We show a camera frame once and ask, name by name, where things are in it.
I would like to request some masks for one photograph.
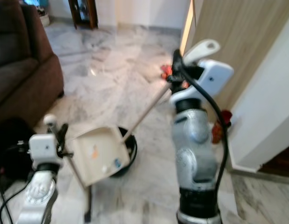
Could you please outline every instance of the marble floor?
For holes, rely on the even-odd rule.
[[[160,79],[160,66],[171,62],[180,39],[177,30],[140,26],[89,31],[53,23],[46,32],[60,59],[65,82],[65,97],[48,112],[54,113],[59,123],[69,123],[68,144],[74,135],[92,127],[132,125],[165,84]],[[138,156],[129,172],[93,186],[92,223],[177,223],[179,189],[169,95],[136,129]],[[39,133],[45,129],[41,122],[36,127]],[[214,150],[220,160],[220,148]],[[14,184],[7,196],[22,185]],[[52,223],[82,224],[83,195],[67,163],[59,173],[57,185],[59,197]],[[14,220],[22,201],[20,194],[9,203]],[[289,224],[289,185],[225,172],[219,207],[224,224]]]

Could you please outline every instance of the baseboard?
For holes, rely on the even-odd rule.
[[[123,27],[123,28],[133,28],[133,27],[143,27],[145,29],[149,30],[161,30],[165,32],[177,32],[181,34],[182,29],[179,28],[171,28],[171,27],[158,27],[158,26],[146,26],[146,25],[141,25],[141,24],[132,24],[132,23],[119,23],[118,27]]]
[[[289,177],[284,177],[284,176],[279,176],[279,175],[274,175],[274,174],[266,174],[262,172],[255,173],[255,172],[248,172],[244,170],[234,169],[232,167],[232,163],[230,159],[228,159],[227,161],[226,170],[233,175],[241,175],[241,176],[247,176],[247,177],[252,177],[256,179],[262,179],[266,181],[289,184]]]
[[[66,18],[66,17],[57,17],[57,16],[49,16],[50,23],[52,22],[63,22],[68,24],[73,24],[72,18]]]
[[[99,29],[107,29],[107,30],[117,30],[117,27],[114,25],[110,25],[110,24],[102,24],[102,23],[98,23],[98,28]]]

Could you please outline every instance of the black bag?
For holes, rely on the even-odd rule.
[[[29,138],[35,132],[20,118],[0,124],[0,171],[12,180],[26,180],[32,170],[32,160],[27,153]],[[18,141],[24,141],[20,148]]]

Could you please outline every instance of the red object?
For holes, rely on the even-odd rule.
[[[223,116],[223,119],[225,121],[225,124],[229,127],[230,124],[230,119],[232,117],[232,113],[230,111],[227,110],[223,110],[221,111],[221,114]],[[212,128],[212,135],[213,135],[213,140],[212,143],[213,144],[218,144],[222,138],[222,134],[223,134],[223,130],[222,127],[220,125],[220,121],[217,120]]]
[[[161,74],[161,77],[166,80],[168,76],[172,75],[172,67],[170,65],[162,65],[161,70],[163,71],[163,73]]]
[[[162,79],[167,80],[167,78],[172,75],[172,67],[170,65],[162,65],[160,69],[163,71],[161,74]],[[187,89],[189,86],[189,83],[186,81],[182,83],[182,87],[185,89]]]

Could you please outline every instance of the wooden cabinet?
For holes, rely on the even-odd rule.
[[[98,27],[95,0],[68,0],[75,29],[77,26]]]

